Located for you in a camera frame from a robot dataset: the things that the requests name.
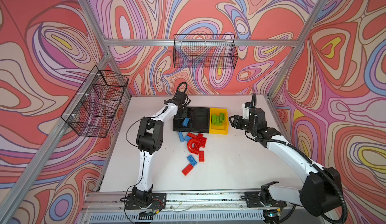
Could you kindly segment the red arch lego piece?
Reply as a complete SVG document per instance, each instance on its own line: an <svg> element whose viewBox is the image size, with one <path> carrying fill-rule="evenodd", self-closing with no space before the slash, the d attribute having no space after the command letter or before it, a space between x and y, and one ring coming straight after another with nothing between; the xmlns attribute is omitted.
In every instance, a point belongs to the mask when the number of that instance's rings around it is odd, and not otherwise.
<svg viewBox="0 0 386 224"><path fill-rule="evenodd" d="M198 139L190 139L187 144L188 151L192 154L199 154L201 141Z"/></svg>

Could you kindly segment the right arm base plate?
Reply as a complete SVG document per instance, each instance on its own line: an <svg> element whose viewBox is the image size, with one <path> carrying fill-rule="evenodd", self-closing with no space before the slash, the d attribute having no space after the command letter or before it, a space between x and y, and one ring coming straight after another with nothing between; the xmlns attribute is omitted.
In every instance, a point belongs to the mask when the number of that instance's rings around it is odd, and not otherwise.
<svg viewBox="0 0 386 224"><path fill-rule="evenodd" d="M248 208L285 208L287 204L283 201L273 200L264 191L248 191L241 196Z"/></svg>

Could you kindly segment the black plastic bin middle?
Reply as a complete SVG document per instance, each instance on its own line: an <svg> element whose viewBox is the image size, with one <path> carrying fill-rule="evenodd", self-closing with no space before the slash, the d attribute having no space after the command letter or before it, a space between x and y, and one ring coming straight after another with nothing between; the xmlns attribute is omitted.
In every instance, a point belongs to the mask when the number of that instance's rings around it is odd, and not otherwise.
<svg viewBox="0 0 386 224"><path fill-rule="evenodd" d="M192 126L194 133L208 134L210 130L210 109L208 107L192 107Z"/></svg>

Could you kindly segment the green lego brick front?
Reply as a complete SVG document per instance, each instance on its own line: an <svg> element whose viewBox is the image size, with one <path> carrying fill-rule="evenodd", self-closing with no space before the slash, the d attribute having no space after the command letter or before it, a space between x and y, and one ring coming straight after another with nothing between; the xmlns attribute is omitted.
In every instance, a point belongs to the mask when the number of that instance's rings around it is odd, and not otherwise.
<svg viewBox="0 0 386 224"><path fill-rule="evenodd" d="M219 114L219 123L220 124L223 124L224 122L225 122L225 113L223 113L223 112L220 112L220 114Z"/></svg>

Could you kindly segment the blue lego brick top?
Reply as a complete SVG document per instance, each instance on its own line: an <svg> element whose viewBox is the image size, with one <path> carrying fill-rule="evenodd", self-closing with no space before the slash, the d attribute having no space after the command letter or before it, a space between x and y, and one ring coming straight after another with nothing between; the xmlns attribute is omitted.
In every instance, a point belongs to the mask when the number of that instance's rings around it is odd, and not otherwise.
<svg viewBox="0 0 386 224"><path fill-rule="evenodd" d="M185 141L184 135L182 132L178 132L180 142L183 143Z"/></svg>

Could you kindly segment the red lego brick front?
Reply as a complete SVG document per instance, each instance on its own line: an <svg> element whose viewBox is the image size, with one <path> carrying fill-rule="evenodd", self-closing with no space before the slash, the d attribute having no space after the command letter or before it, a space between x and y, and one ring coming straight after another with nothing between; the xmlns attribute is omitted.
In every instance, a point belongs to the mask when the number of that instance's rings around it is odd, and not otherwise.
<svg viewBox="0 0 386 224"><path fill-rule="evenodd" d="M194 166L192 164L188 164L183 170L182 174L184 176L187 176L192 170L194 169Z"/></svg>

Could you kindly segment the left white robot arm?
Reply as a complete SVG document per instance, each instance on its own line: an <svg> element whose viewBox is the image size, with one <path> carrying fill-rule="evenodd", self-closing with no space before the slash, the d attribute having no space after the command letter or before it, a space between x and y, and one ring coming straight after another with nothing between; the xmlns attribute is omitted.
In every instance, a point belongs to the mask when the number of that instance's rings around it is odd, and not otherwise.
<svg viewBox="0 0 386 224"><path fill-rule="evenodd" d="M136 144L140 152L140 168L138 180L132 187L130 195L135 202L145 206L152 203L153 160L163 144L164 123L175 116L183 115L189 104L188 95L183 91L177 91L173 98L164 101L164 107L157 113L143 117L139 121Z"/></svg>

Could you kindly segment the red lego brick top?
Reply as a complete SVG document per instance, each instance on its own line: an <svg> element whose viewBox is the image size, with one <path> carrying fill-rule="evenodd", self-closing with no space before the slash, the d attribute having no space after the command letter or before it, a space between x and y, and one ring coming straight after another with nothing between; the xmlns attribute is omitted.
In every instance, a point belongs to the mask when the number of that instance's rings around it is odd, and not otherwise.
<svg viewBox="0 0 386 224"><path fill-rule="evenodd" d="M197 135L197 138L196 138L199 142L199 146L200 148L205 148L206 146L206 142L207 142L207 138L204 137L204 135L202 133L199 133Z"/></svg>

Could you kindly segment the yellow plastic bin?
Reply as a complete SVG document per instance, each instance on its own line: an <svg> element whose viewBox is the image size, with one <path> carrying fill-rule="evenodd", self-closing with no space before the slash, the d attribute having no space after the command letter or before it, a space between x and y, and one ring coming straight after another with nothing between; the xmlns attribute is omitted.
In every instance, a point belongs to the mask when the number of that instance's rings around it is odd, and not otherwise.
<svg viewBox="0 0 386 224"><path fill-rule="evenodd" d="M221 124L216 125L214 122L213 115L216 115L218 118L223 116L223 121ZM228 121L228 111L226 108L210 108L210 134L218 134L218 135L227 135L229 129L229 121Z"/></svg>

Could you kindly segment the aluminium front rail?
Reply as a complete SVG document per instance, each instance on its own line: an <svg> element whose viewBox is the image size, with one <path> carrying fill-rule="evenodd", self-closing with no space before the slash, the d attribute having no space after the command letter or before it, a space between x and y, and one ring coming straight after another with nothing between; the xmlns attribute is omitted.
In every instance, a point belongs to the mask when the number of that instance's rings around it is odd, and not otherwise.
<svg viewBox="0 0 386 224"><path fill-rule="evenodd" d="M166 191L164 205L154 201L145 209L127 210L123 192L96 192L86 201L78 224L322 224L323 219L290 203L249 208L246 189Z"/></svg>

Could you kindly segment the black plastic bin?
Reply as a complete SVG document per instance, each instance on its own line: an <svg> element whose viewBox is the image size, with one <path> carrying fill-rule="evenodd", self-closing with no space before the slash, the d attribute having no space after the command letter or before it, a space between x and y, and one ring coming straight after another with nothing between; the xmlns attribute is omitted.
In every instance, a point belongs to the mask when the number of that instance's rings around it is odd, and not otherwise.
<svg viewBox="0 0 386 224"><path fill-rule="evenodd" d="M192 107L192 126L194 133L208 134L210 130L210 109L208 107Z"/></svg>
<svg viewBox="0 0 386 224"><path fill-rule="evenodd" d="M191 132L192 125L193 125L193 110L192 107L188 107L188 118L190 118L189 124L187 127L183 127L182 123L184 121L183 119L175 119L173 118L172 128L174 132Z"/></svg>

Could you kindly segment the green lego brick large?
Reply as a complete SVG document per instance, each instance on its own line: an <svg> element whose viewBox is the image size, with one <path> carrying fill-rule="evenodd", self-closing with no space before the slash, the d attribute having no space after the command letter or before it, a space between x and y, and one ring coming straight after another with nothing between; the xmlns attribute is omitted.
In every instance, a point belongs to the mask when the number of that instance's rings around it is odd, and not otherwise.
<svg viewBox="0 0 386 224"><path fill-rule="evenodd" d="M213 125L221 125L220 117L216 114L211 115L211 120Z"/></svg>

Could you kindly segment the red lego brick middle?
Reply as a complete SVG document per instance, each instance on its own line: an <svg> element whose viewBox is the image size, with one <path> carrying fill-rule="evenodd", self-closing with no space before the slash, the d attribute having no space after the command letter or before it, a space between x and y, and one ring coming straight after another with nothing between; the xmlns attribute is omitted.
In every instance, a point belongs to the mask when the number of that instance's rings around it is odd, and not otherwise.
<svg viewBox="0 0 386 224"><path fill-rule="evenodd" d="M205 162L205 152L199 151L199 162L204 163Z"/></svg>

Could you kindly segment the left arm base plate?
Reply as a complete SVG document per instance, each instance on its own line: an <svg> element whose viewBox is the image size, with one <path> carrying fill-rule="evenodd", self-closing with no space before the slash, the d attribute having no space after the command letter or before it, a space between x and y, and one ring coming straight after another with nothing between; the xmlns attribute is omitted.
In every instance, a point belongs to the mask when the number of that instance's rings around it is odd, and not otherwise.
<svg viewBox="0 0 386 224"><path fill-rule="evenodd" d="M161 211L165 208L166 198L166 193L152 193L144 196L128 194L124 201L124 209Z"/></svg>

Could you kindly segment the red lego brick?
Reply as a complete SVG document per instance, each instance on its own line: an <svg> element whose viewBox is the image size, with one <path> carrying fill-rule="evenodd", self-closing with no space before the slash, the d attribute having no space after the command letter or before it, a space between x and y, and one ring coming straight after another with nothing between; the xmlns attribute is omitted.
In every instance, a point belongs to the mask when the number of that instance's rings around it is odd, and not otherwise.
<svg viewBox="0 0 386 224"><path fill-rule="evenodd" d="M204 163L205 162L205 152L199 151L199 162Z"/></svg>
<svg viewBox="0 0 386 224"><path fill-rule="evenodd" d="M200 148L205 148L206 146L206 142L207 142L207 138L204 137L204 135L202 133L199 133L197 135L197 138L196 138L199 142L199 146Z"/></svg>
<svg viewBox="0 0 386 224"><path fill-rule="evenodd" d="M183 170L182 174L184 176L187 176L192 170L194 169L194 166L192 164L188 164Z"/></svg>

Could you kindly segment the blue lego brick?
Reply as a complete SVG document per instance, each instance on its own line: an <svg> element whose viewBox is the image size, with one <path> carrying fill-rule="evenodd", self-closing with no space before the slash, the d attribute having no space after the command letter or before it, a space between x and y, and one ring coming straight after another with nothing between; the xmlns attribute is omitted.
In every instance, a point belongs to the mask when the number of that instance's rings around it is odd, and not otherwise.
<svg viewBox="0 0 386 224"><path fill-rule="evenodd" d="M178 132L180 142L183 143L185 141L184 135L182 132Z"/></svg>
<svg viewBox="0 0 386 224"><path fill-rule="evenodd" d="M183 127L187 127L188 124L189 124L189 121L190 121L190 118L186 117L186 118L184 119L183 123L182 123L182 126L183 126Z"/></svg>
<svg viewBox="0 0 386 224"><path fill-rule="evenodd" d="M189 155L188 157L187 157L187 160L189 161L189 163L193 166L193 167L195 167L198 163L197 163L197 161L195 160L195 158L192 156L192 155Z"/></svg>

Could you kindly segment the black plastic bin left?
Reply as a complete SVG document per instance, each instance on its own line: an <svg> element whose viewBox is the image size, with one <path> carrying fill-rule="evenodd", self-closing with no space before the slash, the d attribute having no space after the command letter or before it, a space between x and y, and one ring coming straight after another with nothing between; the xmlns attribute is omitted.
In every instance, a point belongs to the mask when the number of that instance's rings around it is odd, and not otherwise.
<svg viewBox="0 0 386 224"><path fill-rule="evenodd" d="M193 110L192 107L188 107L188 118L190 118L189 124L187 127L183 127L182 123L184 121L183 119L175 119L173 118L172 128L174 132L191 132L192 125L193 125Z"/></svg>

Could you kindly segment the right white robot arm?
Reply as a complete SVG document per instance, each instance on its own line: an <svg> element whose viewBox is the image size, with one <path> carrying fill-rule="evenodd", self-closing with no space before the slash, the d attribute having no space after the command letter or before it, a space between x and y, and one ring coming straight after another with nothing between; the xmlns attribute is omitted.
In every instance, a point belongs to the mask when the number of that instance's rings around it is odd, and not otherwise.
<svg viewBox="0 0 386 224"><path fill-rule="evenodd" d="M244 131L245 136L260 143L265 149L280 157L299 177L300 187L280 186L278 181L262 185L256 200L269 207L283 201L303 207L309 214L321 217L331 224L343 224L348 219L341 177L333 168L309 158L292 145L277 129L269 127L265 112L255 101L243 106L243 115L229 117L231 126Z"/></svg>

